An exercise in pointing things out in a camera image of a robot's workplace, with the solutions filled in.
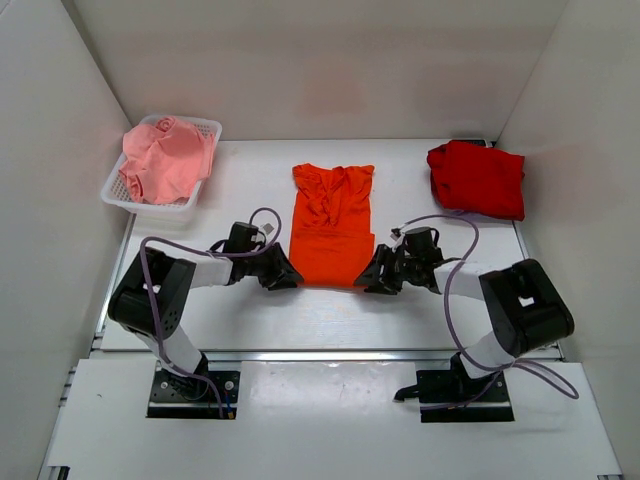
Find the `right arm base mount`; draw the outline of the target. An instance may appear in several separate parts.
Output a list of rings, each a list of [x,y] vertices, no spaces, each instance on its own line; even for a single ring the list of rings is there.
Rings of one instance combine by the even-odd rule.
[[[505,423],[515,416],[502,372],[470,378],[461,355],[449,369],[418,370],[416,383],[399,389],[395,402],[418,400],[422,423]]]

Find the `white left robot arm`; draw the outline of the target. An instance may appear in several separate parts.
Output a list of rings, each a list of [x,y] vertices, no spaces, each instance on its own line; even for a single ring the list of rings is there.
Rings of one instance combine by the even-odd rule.
[[[206,356],[181,327],[189,293],[246,277],[269,291],[303,282],[280,243],[250,223],[234,223],[226,239],[205,251],[147,237],[110,298],[108,316],[147,345],[185,397],[197,398],[208,389],[209,373]]]

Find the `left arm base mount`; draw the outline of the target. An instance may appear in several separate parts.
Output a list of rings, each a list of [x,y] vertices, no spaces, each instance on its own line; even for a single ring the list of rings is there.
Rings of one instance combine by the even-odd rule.
[[[156,366],[148,397],[146,417],[152,419],[235,420],[238,412],[239,370],[221,370],[212,365],[206,374],[208,382],[181,377],[160,365]]]

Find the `orange t shirt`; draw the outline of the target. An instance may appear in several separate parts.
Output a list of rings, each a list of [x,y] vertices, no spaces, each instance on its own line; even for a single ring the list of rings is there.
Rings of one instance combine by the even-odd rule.
[[[368,265],[374,171],[372,165],[292,168],[297,193],[289,258],[304,286],[350,289]]]

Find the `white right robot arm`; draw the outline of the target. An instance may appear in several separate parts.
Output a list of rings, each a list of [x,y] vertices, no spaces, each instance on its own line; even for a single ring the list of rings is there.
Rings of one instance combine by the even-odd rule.
[[[484,379],[507,368],[524,367],[538,375],[547,369],[523,358],[527,353],[571,336],[575,321],[541,264],[525,259],[499,270],[461,258],[445,258],[439,231],[418,227],[394,232],[396,244],[380,244],[354,285],[367,293],[396,295],[408,283],[443,297],[447,328],[458,348],[451,359],[449,391],[471,400]],[[465,347],[452,318],[451,297],[484,303],[491,330]]]

